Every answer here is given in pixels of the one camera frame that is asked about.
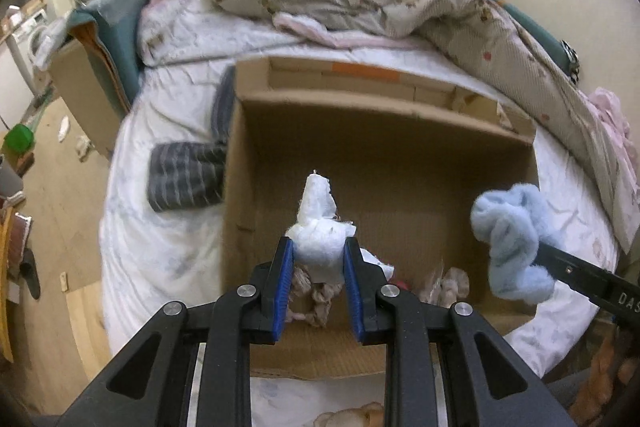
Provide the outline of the person's right hand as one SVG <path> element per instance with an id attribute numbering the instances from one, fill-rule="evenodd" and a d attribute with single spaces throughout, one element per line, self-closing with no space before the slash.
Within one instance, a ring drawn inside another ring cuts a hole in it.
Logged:
<path id="1" fill-rule="evenodd" d="M 633 344 L 634 335 L 621 329 L 604 338 L 593 355 L 586 381 L 568 409 L 578 426 L 599 426 L 605 408 L 612 403 L 615 386 L 630 383 L 639 367 L 639 358 L 630 356 Z"/>

